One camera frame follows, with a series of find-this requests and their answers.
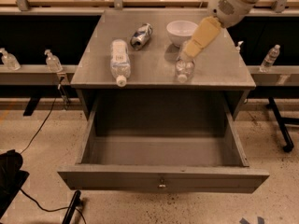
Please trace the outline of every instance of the gray cabinet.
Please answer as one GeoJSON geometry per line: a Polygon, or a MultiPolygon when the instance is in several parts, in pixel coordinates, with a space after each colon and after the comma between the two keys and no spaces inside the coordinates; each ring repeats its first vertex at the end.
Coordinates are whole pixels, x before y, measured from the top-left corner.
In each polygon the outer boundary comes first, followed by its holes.
{"type": "Polygon", "coordinates": [[[178,49],[165,27],[204,16],[197,9],[104,13],[72,80],[88,125],[76,164],[58,171],[69,188],[253,192],[269,176],[249,167],[234,126],[255,84],[227,31],[196,59],[191,81],[174,78],[178,49]],[[154,34],[142,50],[129,50],[132,75],[119,89],[109,45],[129,41],[142,22],[154,34]]]}

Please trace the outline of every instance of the drawer handle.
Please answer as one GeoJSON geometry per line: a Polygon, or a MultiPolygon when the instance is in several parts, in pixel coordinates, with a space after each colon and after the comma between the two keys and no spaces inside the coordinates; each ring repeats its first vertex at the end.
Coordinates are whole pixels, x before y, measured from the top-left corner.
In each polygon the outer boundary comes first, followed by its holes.
{"type": "Polygon", "coordinates": [[[160,184],[158,185],[158,189],[167,189],[167,185],[164,183],[164,179],[160,179],[160,184]]]}

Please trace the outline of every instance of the cabinet top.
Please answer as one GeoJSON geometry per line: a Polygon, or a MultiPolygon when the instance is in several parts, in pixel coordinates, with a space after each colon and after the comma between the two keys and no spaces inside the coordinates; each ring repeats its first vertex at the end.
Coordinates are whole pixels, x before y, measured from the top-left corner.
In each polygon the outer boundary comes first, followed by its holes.
{"type": "Polygon", "coordinates": [[[82,89],[117,88],[110,72],[110,44],[114,39],[123,39],[129,44],[136,29],[146,22],[153,28],[146,46],[135,51],[128,45],[132,73],[127,88],[253,89],[255,83],[249,70],[224,29],[195,59],[193,78],[183,85],[175,80],[178,48],[169,40],[166,25],[176,20],[198,23],[205,16],[205,12],[187,8],[106,10],[81,58],[72,86],[82,89]]]}

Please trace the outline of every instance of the drawer front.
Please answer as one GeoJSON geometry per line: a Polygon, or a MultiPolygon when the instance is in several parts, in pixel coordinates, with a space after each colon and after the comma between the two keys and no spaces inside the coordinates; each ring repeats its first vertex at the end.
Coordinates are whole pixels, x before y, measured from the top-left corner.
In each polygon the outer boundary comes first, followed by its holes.
{"type": "Polygon", "coordinates": [[[71,189],[148,192],[252,193],[268,173],[250,168],[102,166],[64,167],[59,175],[71,189]]]}

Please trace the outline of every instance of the bottle cap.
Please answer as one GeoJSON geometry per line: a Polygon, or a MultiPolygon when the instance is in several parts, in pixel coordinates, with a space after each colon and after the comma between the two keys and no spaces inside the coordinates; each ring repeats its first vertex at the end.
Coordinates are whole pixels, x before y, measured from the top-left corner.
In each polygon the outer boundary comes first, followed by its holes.
{"type": "Polygon", "coordinates": [[[118,76],[116,83],[119,87],[124,87],[127,84],[127,78],[125,76],[118,76]]]}
{"type": "Polygon", "coordinates": [[[52,53],[50,52],[50,49],[46,49],[45,50],[45,55],[48,55],[48,56],[50,56],[52,53]]]}
{"type": "Polygon", "coordinates": [[[187,76],[186,75],[183,75],[183,74],[178,75],[178,82],[179,83],[185,83],[186,81],[187,81],[187,76]]]}
{"type": "Polygon", "coordinates": [[[5,49],[0,49],[0,53],[2,53],[4,56],[8,55],[8,53],[5,49]]]}

